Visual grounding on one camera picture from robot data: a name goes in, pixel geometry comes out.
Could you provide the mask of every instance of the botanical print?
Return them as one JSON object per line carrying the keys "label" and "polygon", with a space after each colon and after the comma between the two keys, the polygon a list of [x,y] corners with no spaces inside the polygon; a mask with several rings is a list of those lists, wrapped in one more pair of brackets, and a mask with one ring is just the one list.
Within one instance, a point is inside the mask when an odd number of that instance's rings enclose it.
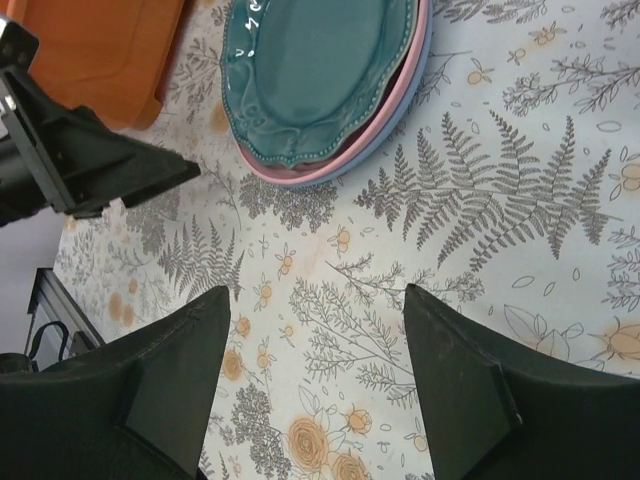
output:
{"label": "botanical print", "polygon": [[137,208],[126,210],[127,227],[141,234],[142,253],[156,255],[160,252],[165,241],[164,222],[177,220],[179,206],[180,189],[174,188]]}
{"label": "botanical print", "polygon": [[386,393],[392,405],[417,401],[413,373],[400,364],[398,335],[375,311],[354,311],[334,284],[315,285],[298,279],[289,303],[300,323],[312,327],[305,352],[312,378],[330,380],[356,367],[355,378],[366,388]]}
{"label": "botanical print", "polygon": [[249,457],[255,471],[266,478],[286,480],[291,472],[291,460],[285,457],[282,432],[271,425],[271,401],[253,384],[240,388],[231,412],[238,444],[250,443]]}
{"label": "botanical print", "polygon": [[[454,52],[454,53],[434,53],[429,52],[430,62],[427,65],[425,74],[420,79],[416,93],[413,96],[411,104],[407,109],[407,113],[411,114],[411,111],[415,107],[421,107],[423,103],[429,102],[431,94],[433,92],[440,95],[441,84],[445,83],[451,85],[451,79],[447,75],[447,67],[449,63],[458,56],[464,56],[470,54],[471,51],[466,52]],[[435,65],[439,67],[435,70],[431,70]]]}
{"label": "botanical print", "polygon": [[615,180],[617,184],[609,194],[609,200],[614,201],[620,194],[632,194],[640,190],[640,153],[629,154],[629,149],[625,145],[620,150],[620,163],[623,164],[620,174],[610,173],[609,178]]}
{"label": "botanical print", "polygon": [[616,27],[624,30],[638,13],[640,13],[640,0],[621,0],[618,3],[611,3],[609,6],[604,7],[600,18],[606,20],[611,30]]}
{"label": "botanical print", "polygon": [[504,318],[519,342],[565,362],[571,357],[570,342],[584,334],[581,323],[574,323],[563,331],[550,329],[542,315],[513,305],[504,306]]}
{"label": "botanical print", "polygon": [[605,349],[597,353],[591,359],[604,365],[604,361],[612,360],[614,357],[626,361],[640,360],[640,325],[625,325],[620,323],[618,317],[614,317],[615,330],[602,335],[591,334],[591,336],[600,339]]}
{"label": "botanical print", "polygon": [[472,58],[471,62],[475,70],[467,76],[467,83],[469,85],[478,85],[481,82],[491,83],[492,80],[489,74],[493,72],[495,68],[484,68],[477,58]]}
{"label": "botanical print", "polygon": [[515,21],[527,23],[547,13],[547,0],[436,0],[436,15],[442,15],[452,23],[470,20],[482,14],[487,23]]}
{"label": "botanical print", "polygon": [[186,106],[189,113],[188,123],[193,123],[205,99],[213,93],[218,85],[216,79],[220,71],[219,49],[213,48],[206,37],[194,38],[189,45],[185,60],[178,63],[169,84],[169,98],[172,102],[180,101],[186,94]]}
{"label": "botanical print", "polygon": [[202,175],[67,218],[55,267],[107,341],[229,286],[209,479],[434,480],[407,283],[538,352],[640,377],[640,2],[436,0],[407,114],[357,168],[301,189],[252,175],[234,145],[229,4],[197,2],[156,123],[126,131]]}
{"label": "botanical print", "polygon": [[[388,271],[377,275],[366,275],[365,272],[371,269],[372,261],[373,253],[369,252],[355,263],[338,265],[326,263],[347,280],[345,292],[352,294],[356,303],[369,307],[373,304],[375,297],[384,296],[390,308],[401,311],[404,285],[407,283],[404,267],[394,262]],[[464,303],[472,302],[484,293],[482,281],[471,272],[465,272],[455,278],[447,278],[442,283],[434,280],[435,275],[431,269],[420,269],[416,271],[410,283],[428,290],[446,303],[451,302],[449,296]]]}
{"label": "botanical print", "polygon": [[306,220],[315,233],[331,220],[337,199],[337,188],[331,182],[292,189],[266,183],[251,174],[240,182],[240,204],[248,209],[249,217],[265,215],[271,207],[272,214],[280,215],[280,223],[287,230],[300,228]]}
{"label": "botanical print", "polygon": [[215,166],[210,168],[207,165],[207,161],[204,157],[198,159],[200,165],[201,175],[198,177],[198,186],[204,188],[191,189],[189,191],[189,197],[192,203],[202,202],[204,198],[204,206],[209,205],[210,202],[215,203],[216,206],[225,207],[232,212],[237,218],[238,228],[242,228],[242,218],[240,217],[240,210],[236,203],[236,194],[238,191],[238,181],[231,174],[231,172],[225,172],[220,165],[220,160],[216,160]]}
{"label": "botanical print", "polygon": [[640,235],[635,227],[613,232],[609,242],[616,245],[616,252],[607,266],[611,277],[607,282],[609,291],[603,303],[613,309],[625,309],[631,313],[640,305]]}
{"label": "botanical print", "polygon": [[482,144],[453,123],[442,118],[446,157],[417,135],[417,166],[410,166],[404,148],[398,145],[391,178],[380,169],[378,182],[369,180],[367,189],[355,199],[371,209],[376,218],[385,217],[389,230],[401,219],[406,240],[419,224],[416,245],[420,249],[440,229],[453,226],[438,255],[438,266],[467,242],[478,237],[469,267],[478,272],[500,250],[546,238],[557,259],[573,226],[581,223],[588,241],[600,242],[611,216],[600,212],[599,191],[610,151],[577,182],[572,181],[575,149],[573,119],[567,117],[565,134],[554,155],[541,165],[532,155],[535,141],[491,111],[502,137],[502,162],[490,162],[479,153]]}
{"label": "botanical print", "polygon": [[413,473],[407,473],[404,480],[435,480],[435,477],[430,473],[423,473],[422,475],[414,475]]}
{"label": "botanical print", "polygon": [[280,280],[283,276],[289,275],[291,269],[293,268],[293,259],[296,256],[295,250],[289,250],[289,244],[284,244],[284,250],[282,251],[282,255],[279,253],[275,254],[275,258],[280,262],[280,268],[278,268],[278,280]]}
{"label": "botanical print", "polygon": [[580,113],[602,111],[612,104],[624,89],[640,85],[640,66],[618,60],[607,62],[605,56],[587,54],[573,59],[564,57],[553,60],[551,72],[558,72],[557,81],[544,83],[539,72],[519,77],[513,87],[507,88],[502,98],[508,111],[518,117],[526,116],[541,105],[553,104],[561,89],[568,87],[568,94],[582,94],[574,105]]}

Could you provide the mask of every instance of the teal plate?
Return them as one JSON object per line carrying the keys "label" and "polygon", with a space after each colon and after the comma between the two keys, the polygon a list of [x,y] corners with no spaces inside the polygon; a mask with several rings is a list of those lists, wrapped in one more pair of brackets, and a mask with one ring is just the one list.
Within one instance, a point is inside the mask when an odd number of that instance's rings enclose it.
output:
{"label": "teal plate", "polygon": [[417,0],[234,0],[222,97],[264,164],[329,158],[364,124],[413,39]]}

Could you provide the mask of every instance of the fern print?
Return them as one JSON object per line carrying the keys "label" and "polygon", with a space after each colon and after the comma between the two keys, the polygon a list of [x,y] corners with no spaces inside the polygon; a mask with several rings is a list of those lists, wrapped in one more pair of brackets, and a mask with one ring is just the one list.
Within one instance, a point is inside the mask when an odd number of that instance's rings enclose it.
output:
{"label": "fern print", "polygon": [[172,188],[168,192],[126,212],[127,227],[138,232],[142,240],[142,253],[157,255],[165,240],[165,221],[175,222],[180,206],[180,189]]}
{"label": "fern print", "polygon": [[231,478],[231,475],[229,475],[227,464],[224,462],[224,458],[222,458],[222,453],[220,454],[220,465],[222,469],[222,480],[229,480]]}
{"label": "fern print", "polygon": [[355,368],[358,382],[384,392],[391,405],[406,409],[417,402],[413,373],[400,364],[398,336],[374,311],[358,315],[334,284],[300,278],[289,305],[302,325],[313,327],[312,351],[305,352],[312,378],[328,381]]}
{"label": "fern print", "polygon": [[462,22],[476,15],[488,17],[487,23],[496,24],[515,21],[516,24],[535,20],[546,15],[546,0],[506,0],[489,3],[489,0],[438,0],[436,15],[442,15],[451,23]]}
{"label": "fern print", "polygon": [[213,469],[213,465],[211,464],[211,460],[209,459],[209,455],[207,455],[207,452],[204,448],[202,449],[202,452],[200,452],[199,467],[200,470],[202,470],[202,473],[204,473],[207,478],[213,478],[213,475],[215,475],[216,473]]}
{"label": "fern print", "polygon": [[471,241],[475,241],[469,262],[472,272],[501,250],[536,238],[546,238],[557,259],[565,237],[577,224],[591,243],[599,244],[605,226],[614,218],[600,211],[600,188],[611,152],[607,150],[574,181],[576,141],[571,117],[566,119],[559,147],[543,165],[532,153],[535,142],[497,113],[489,114],[502,139],[502,161],[495,168],[487,164],[487,155],[479,153],[481,145],[445,113],[441,126],[446,157],[440,157],[421,129],[416,138],[417,165],[409,165],[399,146],[393,178],[380,169],[378,182],[369,180],[355,203],[372,209],[376,218],[385,217],[390,230],[404,216],[405,240],[419,225],[418,249],[436,231],[450,228],[438,267]]}
{"label": "fern print", "polygon": [[609,242],[616,245],[620,254],[613,255],[608,265],[611,269],[611,279],[607,283],[610,290],[602,302],[631,313],[640,305],[640,235],[635,227],[628,232],[621,228],[611,234]]}
{"label": "fern print", "polygon": [[176,231],[173,242],[167,239],[158,265],[173,282],[179,295],[188,291],[188,301],[218,285],[227,285],[238,300],[242,288],[240,268],[243,258],[244,251],[235,258],[235,231],[225,250],[213,222],[209,220],[207,238],[194,215],[191,228],[187,228],[185,223],[182,235]]}
{"label": "fern print", "polygon": [[[373,254],[368,253],[355,263],[341,263],[332,265],[326,262],[335,272],[346,280],[345,291],[352,294],[356,303],[370,307],[378,296],[383,296],[387,306],[394,310],[402,311],[404,299],[404,286],[407,282],[404,268],[394,262],[388,272],[378,275],[364,275],[371,268]],[[447,278],[443,283],[434,280],[435,273],[431,269],[421,269],[411,279],[411,283],[429,290],[440,300],[451,303],[449,295],[457,297],[460,303],[472,302],[484,294],[482,280],[476,278],[471,272],[455,277]]]}
{"label": "fern print", "polygon": [[638,13],[640,13],[640,0],[623,0],[620,3],[612,3],[604,7],[600,18],[606,19],[611,30],[617,26],[623,30]]}

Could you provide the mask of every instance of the table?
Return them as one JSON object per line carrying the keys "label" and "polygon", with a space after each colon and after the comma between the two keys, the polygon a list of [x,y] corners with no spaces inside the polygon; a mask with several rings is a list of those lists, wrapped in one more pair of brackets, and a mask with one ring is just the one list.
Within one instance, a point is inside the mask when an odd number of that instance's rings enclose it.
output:
{"label": "table", "polygon": [[135,136],[203,175],[67,222],[55,271],[106,340],[230,286],[210,478],[431,479],[407,282],[540,352],[640,374],[640,0],[435,8],[407,116],[298,192],[240,162],[220,103],[228,3],[201,1]]}

